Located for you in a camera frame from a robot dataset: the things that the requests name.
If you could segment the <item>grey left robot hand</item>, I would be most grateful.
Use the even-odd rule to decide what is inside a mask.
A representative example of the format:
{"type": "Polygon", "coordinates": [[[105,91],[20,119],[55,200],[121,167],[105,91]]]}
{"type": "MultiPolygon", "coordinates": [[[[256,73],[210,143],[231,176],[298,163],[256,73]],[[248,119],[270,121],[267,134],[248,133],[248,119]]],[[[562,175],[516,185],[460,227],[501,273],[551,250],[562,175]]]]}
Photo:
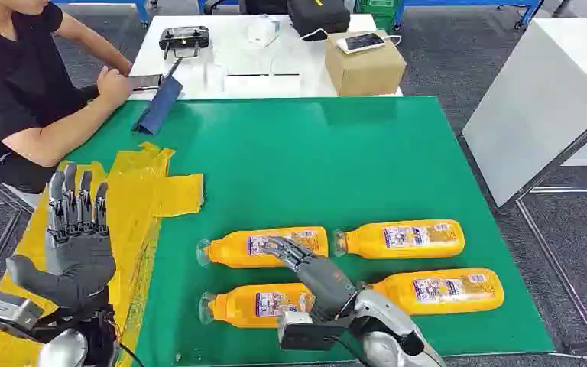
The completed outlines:
{"type": "Polygon", "coordinates": [[[17,286],[70,309],[83,307],[104,291],[116,270],[106,220],[108,184],[102,182],[91,196],[92,172],[84,171],[79,185],[76,174],[77,166],[68,163],[48,183],[47,269],[37,269],[24,255],[6,259],[7,271],[17,286]]]}

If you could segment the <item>person's right hand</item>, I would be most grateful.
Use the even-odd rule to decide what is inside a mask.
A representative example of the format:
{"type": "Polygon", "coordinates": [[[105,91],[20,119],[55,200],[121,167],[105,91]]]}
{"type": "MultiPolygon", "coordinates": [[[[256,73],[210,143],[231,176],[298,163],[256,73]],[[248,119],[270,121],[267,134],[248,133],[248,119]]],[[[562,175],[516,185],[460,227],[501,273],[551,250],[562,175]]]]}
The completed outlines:
{"type": "Polygon", "coordinates": [[[128,77],[123,76],[117,69],[104,66],[96,79],[99,91],[98,100],[102,100],[111,110],[121,106],[131,95],[132,87],[128,77]]]}

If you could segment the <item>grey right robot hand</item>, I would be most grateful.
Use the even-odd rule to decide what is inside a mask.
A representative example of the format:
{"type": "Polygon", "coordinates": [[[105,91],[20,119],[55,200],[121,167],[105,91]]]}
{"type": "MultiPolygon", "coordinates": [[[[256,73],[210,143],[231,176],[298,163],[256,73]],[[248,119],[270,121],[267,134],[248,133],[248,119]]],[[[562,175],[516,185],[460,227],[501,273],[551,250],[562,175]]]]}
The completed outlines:
{"type": "Polygon", "coordinates": [[[277,257],[311,291],[315,297],[310,310],[313,320],[337,320],[350,314],[356,287],[329,258],[282,236],[268,236],[263,251],[277,257]]]}

